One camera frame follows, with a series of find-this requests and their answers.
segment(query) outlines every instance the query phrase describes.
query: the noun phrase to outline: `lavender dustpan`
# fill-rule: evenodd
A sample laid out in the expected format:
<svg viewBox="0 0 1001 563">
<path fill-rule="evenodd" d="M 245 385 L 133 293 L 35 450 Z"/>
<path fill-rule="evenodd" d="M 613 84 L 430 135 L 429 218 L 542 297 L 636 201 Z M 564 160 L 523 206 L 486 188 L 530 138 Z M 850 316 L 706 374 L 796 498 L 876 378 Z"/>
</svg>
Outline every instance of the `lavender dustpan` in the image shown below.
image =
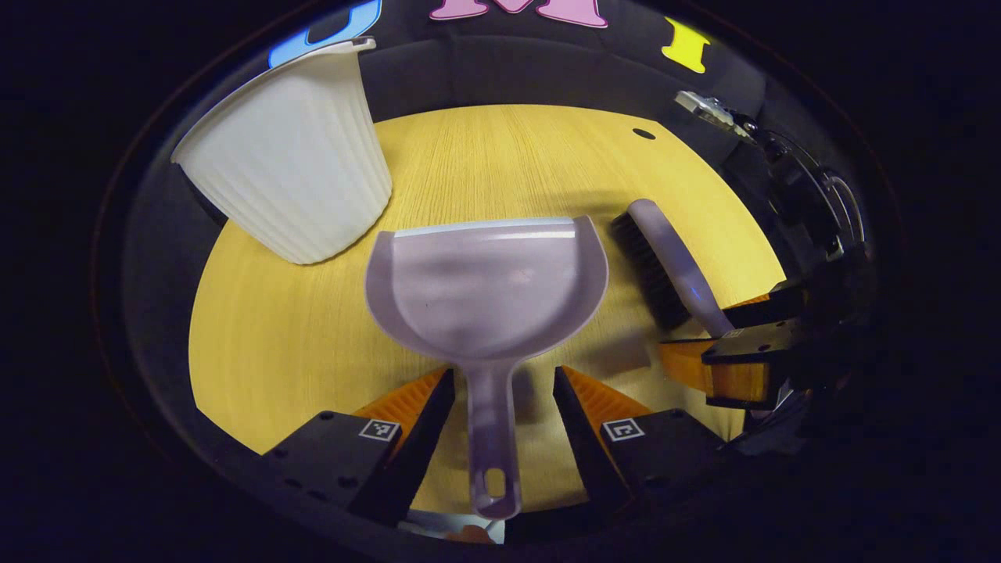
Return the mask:
<svg viewBox="0 0 1001 563">
<path fill-rule="evenodd" d="M 609 264 L 587 216 L 458 223 L 379 232 L 365 275 L 378 326 L 399 344 L 451 362 L 466 379 L 473 511 L 521 511 L 515 369 L 572 337 L 605 297 Z M 487 470 L 504 472 L 503 496 Z"/>
</svg>

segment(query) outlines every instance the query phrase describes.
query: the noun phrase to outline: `dustpan handle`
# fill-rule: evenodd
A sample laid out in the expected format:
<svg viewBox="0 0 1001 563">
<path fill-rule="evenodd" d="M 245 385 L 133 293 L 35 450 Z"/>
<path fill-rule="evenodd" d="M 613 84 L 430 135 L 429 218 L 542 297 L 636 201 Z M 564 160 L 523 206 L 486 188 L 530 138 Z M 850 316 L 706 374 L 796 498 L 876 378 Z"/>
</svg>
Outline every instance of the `dustpan handle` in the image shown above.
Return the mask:
<svg viewBox="0 0 1001 563">
<path fill-rule="evenodd" d="M 469 410 L 469 498 L 473 511 L 491 520 L 505 520 L 522 510 L 522 487 L 515 445 L 515 406 L 512 401 L 513 366 L 464 369 Z M 486 472 L 504 471 L 503 497 L 491 497 Z"/>
</svg>

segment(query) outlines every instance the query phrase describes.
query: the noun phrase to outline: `brush bristles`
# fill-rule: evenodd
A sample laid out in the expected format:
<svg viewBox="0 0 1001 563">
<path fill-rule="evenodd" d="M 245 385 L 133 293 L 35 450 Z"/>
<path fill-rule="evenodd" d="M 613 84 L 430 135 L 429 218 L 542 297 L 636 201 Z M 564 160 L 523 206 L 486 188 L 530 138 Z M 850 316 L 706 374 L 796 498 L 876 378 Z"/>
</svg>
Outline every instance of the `brush bristles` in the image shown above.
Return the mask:
<svg viewBox="0 0 1001 563">
<path fill-rule="evenodd" d="M 612 221 L 611 234 L 633 265 L 640 292 L 657 326 L 670 331 L 688 321 L 692 316 L 633 217 L 629 213 L 616 217 Z"/>
</svg>

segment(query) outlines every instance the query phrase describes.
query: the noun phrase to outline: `wooden table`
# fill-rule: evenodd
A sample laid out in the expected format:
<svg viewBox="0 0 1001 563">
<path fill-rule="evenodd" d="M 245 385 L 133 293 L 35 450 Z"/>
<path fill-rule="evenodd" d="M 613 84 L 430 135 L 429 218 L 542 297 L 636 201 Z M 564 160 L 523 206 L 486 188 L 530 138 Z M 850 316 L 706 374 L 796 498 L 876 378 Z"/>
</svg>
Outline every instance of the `wooden table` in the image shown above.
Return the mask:
<svg viewBox="0 0 1001 563">
<path fill-rule="evenodd" d="M 609 255 L 605 302 L 584 331 L 515 378 L 525 510 L 587 499 L 552 397 L 561 364 L 654 410 L 684 408 L 724 439 L 740 433 L 742 411 L 707 407 L 702 393 L 668 381 L 648 354 L 660 335 L 607 235 L 631 201 L 648 197 L 677 227 L 722 307 L 784 278 L 754 218 L 688 146 L 653 121 L 560 106 L 462 107 L 375 129 L 392 197 L 341 254 L 294 265 L 233 222 L 222 229 L 195 299 L 189 353 L 195 401 L 215 424 L 262 453 L 320 410 L 353 412 L 438 366 L 383 335 L 365 308 L 365 265 L 378 230 L 589 214 Z M 412 508 L 469 512 L 465 423 L 464 381 L 456 378 L 455 404 Z"/>
</svg>

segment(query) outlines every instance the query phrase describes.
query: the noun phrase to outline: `white bucket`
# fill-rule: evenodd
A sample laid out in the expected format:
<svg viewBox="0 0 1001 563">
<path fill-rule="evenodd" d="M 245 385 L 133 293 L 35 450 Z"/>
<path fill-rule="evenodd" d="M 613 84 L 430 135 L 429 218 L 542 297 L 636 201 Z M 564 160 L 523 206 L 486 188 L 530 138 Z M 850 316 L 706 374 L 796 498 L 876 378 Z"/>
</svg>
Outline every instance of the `white bucket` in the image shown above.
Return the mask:
<svg viewBox="0 0 1001 563">
<path fill-rule="evenodd" d="M 392 178 L 361 87 L 358 38 L 253 78 L 216 104 L 171 160 L 205 197 L 284 259 L 343 250 L 389 200 Z"/>
</svg>

